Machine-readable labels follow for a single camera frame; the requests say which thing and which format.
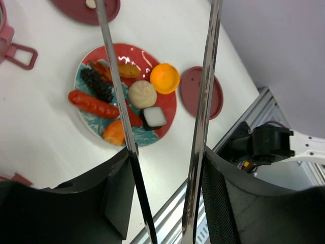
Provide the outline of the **salmon piece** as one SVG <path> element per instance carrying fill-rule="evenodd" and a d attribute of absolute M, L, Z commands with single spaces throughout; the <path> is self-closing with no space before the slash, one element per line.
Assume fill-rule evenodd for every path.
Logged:
<path fill-rule="evenodd" d="M 103 139 L 113 145 L 122 146 L 125 141 L 122 121 L 120 119 L 111 122 L 103 133 Z"/>

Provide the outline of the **orange half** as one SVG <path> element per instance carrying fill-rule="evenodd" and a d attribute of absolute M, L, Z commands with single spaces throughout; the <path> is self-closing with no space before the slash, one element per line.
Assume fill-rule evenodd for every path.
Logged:
<path fill-rule="evenodd" d="M 168 63 L 155 66 L 150 74 L 150 83 L 159 94 L 168 95 L 180 84 L 180 74 Z"/>

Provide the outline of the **white sushi roll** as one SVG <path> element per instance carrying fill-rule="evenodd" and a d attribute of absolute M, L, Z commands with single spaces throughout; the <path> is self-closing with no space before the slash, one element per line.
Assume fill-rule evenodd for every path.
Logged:
<path fill-rule="evenodd" d="M 142 119 L 144 129 L 147 131 L 160 129 L 167 123 L 163 110 L 157 106 L 143 109 Z"/>

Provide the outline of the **black spiky sea cucumber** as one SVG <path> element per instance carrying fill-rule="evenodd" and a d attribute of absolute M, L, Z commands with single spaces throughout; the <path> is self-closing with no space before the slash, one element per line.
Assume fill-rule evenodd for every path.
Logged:
<path fill-rule="evenodd" d="M 97 99 L 107 103 L 112 101 L 112 86 L 105 82 L 97 71 L 84 68 L 81 70 L 80 76 Z"/>

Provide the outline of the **red and teal plate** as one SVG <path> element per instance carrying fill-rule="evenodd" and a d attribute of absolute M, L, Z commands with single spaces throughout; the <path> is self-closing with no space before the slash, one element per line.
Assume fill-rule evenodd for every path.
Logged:
<path fill-rule="evenodd" d="M 144 117 L 143 110 L 146 109 L 139 109 L 131 103 L 128 97 L 128 89 L 136 81 L 141 81 L 141 78 L 150 83 L 149 76 L 151 74 L 151 66 L 154 68 L 155 66 L 159 65 L 159 61 L 145 50 L 130 44 L 116 43 L 113 44 L 113 46 L 118 64 L 123 65 L 124 63 L 130 63 L 140 70 L 140 78 L 121 78 L 121 85 L 124 94 L 124 99 L 126 100 L 127 105 L 129 105 L 129 110 L 131 110 L 133 114 L 137 115 L 143 123 L 142 119 L 146 118 Z M 97 98 L 98 96 L 96 96 L 93 91 L 89 89 L 89 86 L 87 86 L 87 82 L 84 82 L 84 79 L 82 77 L 85 76 L 81 75 L 86 74 L 84 70 L 93 70 L 91 62 L 100 62 L 104 66 L 108 67 L 108 61 L 104 46 L 95 48 L 90 53 L 88 53 L 81 61 L 76 73 L 74 90 L 72 90 L 71 92 L 72 95 L 82 95 L 81 93 L 85 93 L 88 95 L 88 97 L 91 96 L 99 100 Z M 109 103 L 109 108 L 113 106 L 117 107 L 117 99 L 114 87 L 109 83 L 107 83 L 107 85 L 101 85 L 101 87 L 102 90 L 107 90 L 105 91 L 106 94 L 111 95 L 112 99 Z M 174 120 L 177 109 L 177 100 L 175 92 L 173 91 L 168 95 L 157 94 L 157 100 L 153 107 L 161 109 L 166 123 L 160 128 L 158 126 L 155 127 L 156 129 L 150 129 L 146 124 L 146 121 L 140 127 L 132 126 L 134 140 L 138 147 L 144 147 L 156 143 L 157 141 L 162 139 L 163 136 L 168 132 Z M 96 136 L 97 138 L 101 138 L 101 140 L 104 140 L 103 135 L 105 133 L 106 128 L 111 123 L 114 123 L 116 120 L 120 119 L 119 116 L 114 118 L 101 117 L 97 114 L 89 113 L 86 110 L 82 110 L 79 107 L 77 108 L 79 109 L 80 117 L 85 126 L 88 128 L 89 131 L 93 133 L 94 136 Z"/>

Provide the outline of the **dark red lid far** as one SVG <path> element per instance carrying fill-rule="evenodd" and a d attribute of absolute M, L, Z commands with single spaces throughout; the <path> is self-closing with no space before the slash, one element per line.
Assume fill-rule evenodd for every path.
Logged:
<path fill-rule="evenodd" d="M 96 13 L 95 1 L 51 1 L 59 10 L 71 19 L 88 24 L 99 25 Z M 120 0 L 104 1 L 107 14 L 107 21 L 111 22 L 116 18 L 120 10 Z"/>

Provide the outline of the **steel serving tongs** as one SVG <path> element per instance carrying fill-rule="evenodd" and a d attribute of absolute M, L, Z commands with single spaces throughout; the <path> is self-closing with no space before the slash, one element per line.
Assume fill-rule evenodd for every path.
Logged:
<path fill-rule="evenodd" d="M 211 3 L 209 27 L 204 53 L 203 72 L 200 84 L 198 110 L 194 127 L 185 203 L 182 216 L 182 241 L 185 243 L 195 243 L 196 241 L 198 205 L 202 182 L 202 165 L 203 156 L 206 151 L 207 132 L 210 119 L 222 4 L 222 1 L 212 1 Z M 138 147 L 133 137 L 131 122 L 128 116 L 126 102 L 124 100 L 124 94 L 122 91 L 112 37 L 107 22 L 105 4 L 103 1 L 96 1 L 95 5 L 106 48 L 106 55 L 111 69 L 115 94 L 117 98 L 117 105 L 126 139 L 128 158 L 132 166 L 145 228 L 148 232 L 151 243 L 157 243 L 154 221 L 151 214 L 138 159 Z"/>

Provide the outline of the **red sausage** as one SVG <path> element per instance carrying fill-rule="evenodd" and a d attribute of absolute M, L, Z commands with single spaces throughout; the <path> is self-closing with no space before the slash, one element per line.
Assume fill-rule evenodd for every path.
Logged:
<path fill-rule="evenodd" d="M 75 107 L 85 112 L 97 115 L 99 117 L 113 119 L 120 113 L 119 109 L 109 103 L 101 101 L 81 90 L 73 90 L 68 94 L 69 102 Z"/>

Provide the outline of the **dark red lid near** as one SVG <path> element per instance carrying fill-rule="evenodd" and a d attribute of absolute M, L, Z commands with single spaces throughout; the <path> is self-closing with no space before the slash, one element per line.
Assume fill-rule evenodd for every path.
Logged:
<path fill-rule="evenodd" d="M 181 75 L 179 85 L 181 101 L 185 109 L 196 117 L 199 104 L 200 84 L 202 78 L 202 67 L 196 66 L 186 70 Z M 212 99 L 210 108 L 210 120 L 215 119 L 221 112 L 223 107 L 223 92 L 221 85 L 216 77 L 214 77 Z"/>

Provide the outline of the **fried orange piece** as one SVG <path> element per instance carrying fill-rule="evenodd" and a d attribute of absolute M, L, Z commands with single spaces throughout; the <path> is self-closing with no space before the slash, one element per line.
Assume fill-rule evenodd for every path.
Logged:
<path fill-rule="evenodd" d="M 141 71 L 137 66 L 132 64 L 121 64 L 118 65 L 118 72 L 122 78 L 138 78 L 141 74 Z"/>

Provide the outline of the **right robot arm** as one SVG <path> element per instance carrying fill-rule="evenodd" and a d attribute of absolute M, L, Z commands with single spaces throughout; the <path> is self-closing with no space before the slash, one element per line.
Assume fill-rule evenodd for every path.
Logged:
<path fill-rule="evenodd" d="M 251 129 L 242 122 L 220 154 L 232 164 L 248 161 L 256 167 L 290 161 L 324 165 L 324 139 L 273 125 Z"/>

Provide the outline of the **dark red lid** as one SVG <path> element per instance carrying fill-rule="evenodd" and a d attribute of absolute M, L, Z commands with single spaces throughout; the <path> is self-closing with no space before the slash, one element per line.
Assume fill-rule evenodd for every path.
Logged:
<path fill-rule="evenodd" d="M 186 70 L 181 75 L 179 85 L 181 101 L 185 109 L 196 117 L 199 104 L 200 84 L 202 78 L 202 67 L 196 66 Z M 221 112 L 223 107 L 223 92 L 221 85 L 216 77 L 214 77 L 212 99 L 210 108 L 210 120 L 215 119 Z"/>
<path fill-rule="evenodd" d="M 99 25 L 96 13 L 95 1 L 51 1 L 59 10 L 71 19 L 88 24 Z M 116 18 L 120 10 L 120 0 L 104 1 L 107 14 L 107 21 L 111 22 Z"/>

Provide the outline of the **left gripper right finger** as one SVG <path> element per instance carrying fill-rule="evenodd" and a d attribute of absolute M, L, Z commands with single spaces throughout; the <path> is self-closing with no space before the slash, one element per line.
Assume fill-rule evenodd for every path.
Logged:
<path fill-rule="evenodd" d="M 324 243 L 324 187 L 279 187 L 207 148 L 202 193 L 211 243 Z"/>

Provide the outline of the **pink steel bowl far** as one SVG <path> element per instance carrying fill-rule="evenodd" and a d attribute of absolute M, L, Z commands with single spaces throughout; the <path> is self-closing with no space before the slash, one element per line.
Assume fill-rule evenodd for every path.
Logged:
<path fill-rule="evenodd" d="M 8 23 L 7 11 L 4 4 L 4 1 L 1 1 L 1 63 L 4 60 L 8 60 L 11 63 L 19 66 L 25 70 L 31 70 L 34 68 L 36 59 L 38 57 L 38 52 L 24 45 L 20 45 L 13 42 L 15 31 Z M 23 63 L 22 61 L 15 58 L 17 50 L 22 50 L 29 52 L 31 58 L 28 64 Z"/>

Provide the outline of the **steamed bun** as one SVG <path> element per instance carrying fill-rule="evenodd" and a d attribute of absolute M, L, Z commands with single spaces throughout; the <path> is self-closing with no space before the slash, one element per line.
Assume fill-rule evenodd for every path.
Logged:
<path fill-rule="evenodd" d="M 156 103 L 157 92 L 150 82 L 139 80 L 129 87 L 128 98 L 133 106 L 144 109 Z"/>

